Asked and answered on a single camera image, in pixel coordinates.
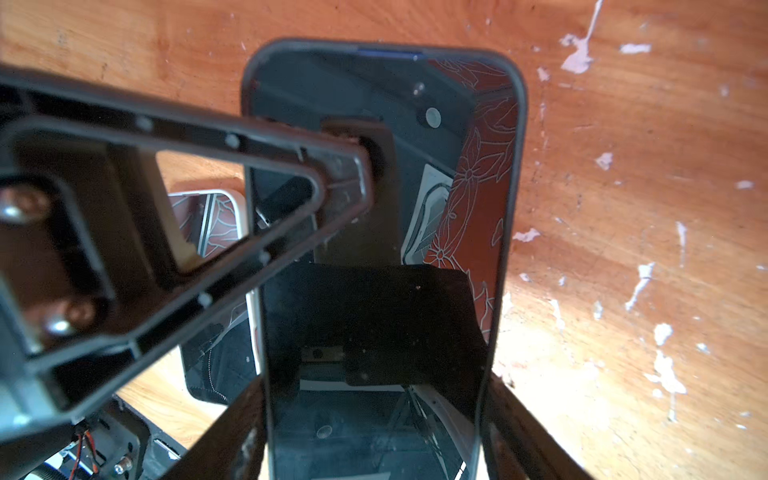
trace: floral pattern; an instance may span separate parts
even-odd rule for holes
[[[434,66],[478,93],[509,86],[505,72],[481,62],[441,61]],[[486,340],[493,317],[517,122],[518,103],[512,96],[477,105],[437,235],[424,259],[424,263],[467,273],[478,325]]]

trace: black plastic frame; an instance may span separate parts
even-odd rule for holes
[[[306,40],[299,38],[284,38],[272,41],[269,44],[263,46],[257,51],[251,59],[248,61],[248,65],[243,73],[243,83],[240,91],[240,108],[244,117],[253,116],[253,112],[250,110],[251,100],[253,95],[256,94],[258,83],[256,79],[256,72],[258,67],[266,62],[271,56],[278,55],[287,51],[328,51],[333,53],[347,53],[347,54],[359,54],[364,51],[366,55],[370,55],[372,52],[378,52],[382,56],[396,55],[398,58],[405,55],[411,55],[414,60],[419,59],[443,59],[443,58],[456,58],[461,57],[470,60],[483,60],[492,61],[494,65],[503,68],[511,81],[511,87],[515,93],[515,97],[518,99],[518,123],[516,127],[515,136],[515,152],[512,158],[511,167],[511,179],[509,182],[509,191],[507,193],[507,205],[505,212],[504,233],[501,239],[501,252],[498,257],[497,265],[497,277],[496,277],[496,297],[494,298],[494,313],[491,321],[491,332],[488,339],[488,361],[485,365],[485,374],[483,376],[482,384],[480,387],[480,393],[478,395],[477,408],[475,411],[475,447],[472,451],[472,462],[467,465],[465,472],[469,474],[467,478],[474,478],[477,474],[478,459],[480,454],[480,445],[482,443],[481,437],[481,423],[483,409],[485,405],[486,393],[488,388],[488,381],[493,367],[493,359],[496,350],[496,342],[498,339],[498,324],[501,319],[502,313],[502,297],[504,292],[504,284],[506,281],[507,262],[509,258],[510,237],[512,232],[512,224],[515,217],[515,205],[518,195],[518,185],[520,183],[520,170],[523,155],[523,144],[525,142],[525,126],[528,120],[528,92],[525,87],[525,81],[522,74],[518,70],[517,66],[504,55],[499,54],[496,51],[481,50],[481,49],[463,49],[463,48],[443,48],[437,46],[418,46],[418,45],[398,45],[398,44],[381,44],[381,43],[365,43],[365,42],[353,42],[353,41],[325,41],[325,40]],[[257,307],[257,328],[259,331],[259,352],[260,356],[263,356],[264,349],[262,337],[263,332],[266,330],[262,327],[261,321],[263,318],[263,310],[261,302]],[[267,435],[271,435],[273,427],[272,410],[270,408],[270,382],[269,371],[266,359],[261,358],[260,363],[262,365],[261,375],[264,377],[264,392],[265,392],[265,408],[266,408],[266,427]],[[269,452],[270,471],[274,472],[274,457],[273,453]]]
[[[215,260],[195,270],[172,272],[169,276],[173,279],[171,285],[147,283],[146,294],[140,296],[135,304],[122,305],[116,309],[120,312],[120,320],[127,322],[130,328],[120,332],[100,328],[76,336],[58,348],[31,355],[17,343],[17,332],[12,331],[11,325],[0,321],[0,336],[3,337],[4,346],[4,352],[0,355],[3,362],[0,382],[7,392],[11,392],[9,396],[3,397],[3,402],[9,402],[7,407],[18,409],[24,415],[23,422],[0,424],[0,441],[29,435],[94,411],[123,384],[170,348],[192,336],[226,305],[242,298],[276,271],[332,236],[343,225],[370,208],[373,202],[368,153],[354,140],[269,121],[231,117],[16,68],[0,67],[0,86],[4,94],[12,91],[13,95],[18,96],[18,101],[14,100],[18,106],[11,112],[12,118],[3,117],[4,121],[0,125],[0,180],[6,182],[33,176],[47,178],[52,182],[60,196],[57,201],[63,203],[66,214],[74,219],[74,223],[80,224],[75,228],[76,234],[91,261],[91,267],[102,276],[104,271],[100,263],[100,252],[91,241],[89,230],[84,227],[88,225],[84,220],[88,219],[83,218],[78,209],[77,192],[61,178],[47,175],[42,167],[35,166],[30,171],[17,164],[14,146],[21,135],[29,132],[56,133],[121,147],[146,147],[149,151],[172,150],[196,154],[246,167],[305,177],[313,185],[312,197],[269,230],[252,233]],[[54,111],[41,111],[42,103],[35,103],[36,99],[48,99],[54,105],[55,102],[69,102],[67,105],[70,104],[72,108],[59,108],[62,111],[56,111],[57,108],[53,107]],[[75,108],[78,105],[82,107],[81,110]],[[98,110],[102,115],[94,116],[89,108]],[[137,122],[140,117],[176,129],[154,128],[142,131],[144,129],[138,127]],[[212,135],[197,137],[190,135],[184,127],[210,132]],[[229,135],[237,136],[239,147],[227,145],[226,138]],[[287,151],[309,151],[311,162],[299,164],[290,158],[249,154],[247,148],[251,144],[268,144]],[[136,159],[120,157],[120,160]],[[152,190],[151,185],[144,184],[119,187],[133,187],[143,194],[149,194]],[[134,203],[133,207],[137,210],[131,210],[132,214],[139,210],[142,213],[148,211],[147,205]],[[325,215],[316,230],[302,230],[296,241],[287,247],[275,246],[275,240],[328,206],[333,207],[332,214]],[[150,250],[156,247],[161,256],[168,255],[170,251],[164,232],[157,228],[157,222],[148,223],[149,226],[142,226],[147,231],[140,232],[135,243],[139,247],[150,247]],[[134,217],[134,222],[125,226],[126,234],[130,235],[130,230],[138,227]],[[152,240],[157,241],[156,244],[147,242],[147,232]],[[266,261],[260,257],[260,253],[265,250],[270,253]],[[155,269],[159,267],[157,264],[149,266]],[[209,306],[198,302],[198,295],[203,292],[210,295]],[[108,300],[114,303],[119,298],[113,295],[108,296]],[[10,310],[8,305],[3,305],[3,315],[10,319],[18,313]],[[60,386],[55,385],[54,370],[61,366],[75,365],[75,362],[87,359],[96,352],[104,352],[107,348],[110,351],[119,350],[119,354],[130,357],[130,361],[115,371],[109,370],[106,380],[94,388],[86,385],[89,390],[76,400],[69,403],[57,400],[57,397],[61,397],[55,390]]]

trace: wood grain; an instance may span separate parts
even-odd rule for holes
[[[144,370],[118,395],[187,449],[226,409],[192,398],[184,383],[179,347]]]
[[[542,235],[513,246],[497,369],[597,478],[765,478],[768,271],[757,267],[768,266],[768,3],[605,0],[590,69],[561,70],[573,48],[558,40],[583,37],[593,9],[588,0],[11,0],[0,6],[0,55],[236,114],[247,59],[278,37],[507,54],[531,103],[515,230]],[[622,55],[623,43],[652,51]],[[604,152],[614,155],[608,171],[594,163]],[[185,162],[164,167],[171,188],[237,178]],[[737,190],[740,180],[754,188]],[[677,221],[687,227],[684,266]],[[637,266],[650,262],[654,279],[627,312]],[[658,323],[674,328],[660,349],[687,387],[677,423],[667,420],[669,394],[654,398],[659,385],[642,375],[654,372]],[[147,384],[141,405],[168,402],[160,384]]]

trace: black plastic piece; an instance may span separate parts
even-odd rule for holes
[[[178,226],[154,158],[162,150],[301,177],[312,194],[195,263],[172,238]],[[367,152],[354,139],[0,68],[0,187],[18,185],[43,191],[51,213],[0,222],[0,439],[92,412],[372,205]],[[31,310],[71,296],[96,309],[77,334],[51,338],[31,321]]]

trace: paint stain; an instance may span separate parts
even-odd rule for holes
[[[624,304],[624,308],[628,312],[632,310],[634,304],[637,303],[637,296],[640,295],[640,292],[642,292],[643,289],[650,283],[651,274],[654,272],[654,265],[656,265],[656,262],[651,262],[648,265],[637,266],[637,275],[640,277],[640,281],[637,282],[637,285],[634,288],[634,292],[632,293],[632,297]]]
[[[675,222],[677,225],[677,235],[680,238],[680,268],[685,267],[685,233],[687,228],[683,222]]]
[[[538,230],[535,228],[531,228],[529,231],[522,233],[522,232],[515,232],[515,235],[512,236],[513,240],[519,240],[523,243],[528,243],[532,241],[534,238],[539,237],[541,233],[539,233]]]
[[[583,74],[589,70],[589,65],[593,58],[589,56],[589,39],[592,38],[594,32],[594,24],[598,21],[598,15],[600,9],[603,6],[603,0],[598,0],[594,4],[594,13],[592,14],[592,20],[589,23],[589,29],[587,30],[587,36],[579,38],[571,33],[565,35],[560,39],[560,45],[564,47],[574,46],[576,51],[573,52],[565,59],[563,65],[560,68],[566,71],[573,72],[575,74]]]
[[[625,43],[619,47],[619,51],[624,55],[637,55],[638,53],[650,53],[650,44]]]
[[[549,81],[550,75],[546,68],[539,67],[536,69],[536,73],[538,74],[539,81]]]
[[[608,171],[611,168],[611,164],[614,163],[614,155],[611,152],[606,152],[600,157],[594,159],[594,162],[598,164],[603,171]]]

